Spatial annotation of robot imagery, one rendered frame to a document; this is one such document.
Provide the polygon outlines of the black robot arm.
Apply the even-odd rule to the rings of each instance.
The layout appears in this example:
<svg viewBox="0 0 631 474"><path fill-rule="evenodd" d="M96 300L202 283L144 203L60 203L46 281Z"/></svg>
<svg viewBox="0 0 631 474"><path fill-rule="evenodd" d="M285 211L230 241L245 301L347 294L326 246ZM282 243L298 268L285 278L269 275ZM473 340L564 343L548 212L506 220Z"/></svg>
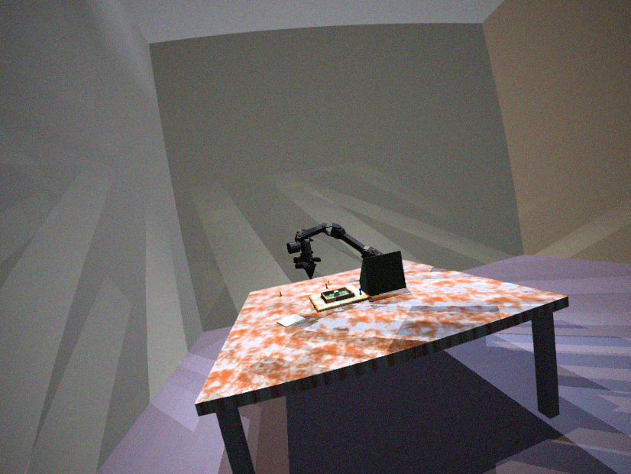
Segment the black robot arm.
<svg viewBox="0 0 631 474"><path fill-rule="evenodd" d="M326 228L332 227L331 232L328 232ZM313 241L310 237L317 235L321 232L324 232L326 235L334 237L336 239L341 239L344 242L348 243L350 246L358 250L362 254L362 258L369 258L378 255L382 255L381 252L376 250L371 246L365 246L360 243L358 240L351 237L347 234L343 227L336 223L322 223L321 225L315 226L311 229L301 229L296 232L295 242L288 242L287 250L289 254L293 254L296 252L303 252L311 250L310 242Z"/></svg>

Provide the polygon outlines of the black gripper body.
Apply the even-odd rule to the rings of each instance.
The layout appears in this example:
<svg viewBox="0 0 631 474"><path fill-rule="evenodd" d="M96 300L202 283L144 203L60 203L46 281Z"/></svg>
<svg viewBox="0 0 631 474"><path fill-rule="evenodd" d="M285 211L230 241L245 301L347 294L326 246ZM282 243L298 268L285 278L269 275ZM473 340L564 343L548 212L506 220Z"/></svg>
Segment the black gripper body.
<svg viewBox="0 0 631 474"><path fill-rule="evenodd" d="M307 268L310 265L314 265L314 262L320 262L321 258L320 257L312 257L312 250L308 250L308 251L303 251L302 253L300 253L300 255L303 257L303 261L296 263L295 264L295 268L299 269L299 268Z"/></svg>

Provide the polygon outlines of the white square block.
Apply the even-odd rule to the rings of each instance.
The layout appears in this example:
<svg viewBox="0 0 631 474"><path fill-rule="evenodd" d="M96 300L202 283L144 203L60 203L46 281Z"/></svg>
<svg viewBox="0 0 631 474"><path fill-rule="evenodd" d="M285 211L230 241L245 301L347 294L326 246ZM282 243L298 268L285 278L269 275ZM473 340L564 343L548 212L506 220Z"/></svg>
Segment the white square block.
<svg viewBox="0 0 631 474"><path fill-rule="evenodd" d="M277 321L277 323L287 328L304 320L305 318L293 314L291 316L283 318L282 320Z"/></svg>

